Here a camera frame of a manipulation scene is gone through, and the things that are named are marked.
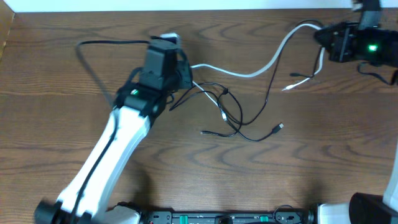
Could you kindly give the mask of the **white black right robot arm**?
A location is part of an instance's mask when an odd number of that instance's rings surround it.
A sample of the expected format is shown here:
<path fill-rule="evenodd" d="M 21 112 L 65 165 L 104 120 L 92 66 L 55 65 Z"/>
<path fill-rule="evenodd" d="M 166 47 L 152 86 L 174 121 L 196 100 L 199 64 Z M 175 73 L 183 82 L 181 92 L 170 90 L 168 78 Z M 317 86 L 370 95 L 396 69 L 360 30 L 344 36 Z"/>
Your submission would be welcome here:
<path fill-rule="evenodd" d="M 397 67 L 397 32 L 381 29 L 379 0 L 358 1 L 359 22 L 324 27 L 314 39 L 330 54 L 329 60 L 345 63 L 362 60 L 374 66 Z M 383 195 L 355 193 L 347 203 L 323 203 L 309 223 L 397 224 L 397 159 Z"/>

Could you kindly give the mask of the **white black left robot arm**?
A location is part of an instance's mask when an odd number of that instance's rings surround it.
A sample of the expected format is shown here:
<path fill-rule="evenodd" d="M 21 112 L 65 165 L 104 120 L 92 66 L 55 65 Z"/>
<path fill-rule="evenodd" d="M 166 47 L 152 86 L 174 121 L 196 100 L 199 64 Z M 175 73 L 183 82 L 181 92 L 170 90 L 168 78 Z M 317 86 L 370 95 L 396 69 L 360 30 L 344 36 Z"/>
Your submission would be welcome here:
<path fill-rule="evenodd" d="M 107 125 L 83 167 L 54 204 L 38 204 L 35 223 L 139 223 L 140 212 L 128 205 L 108 208 L 109 198 L 168 97 L 191 88 L 193 81 L 176 33 L 153 36 L 147 45 L 144 66 L 117 91 Z"/>

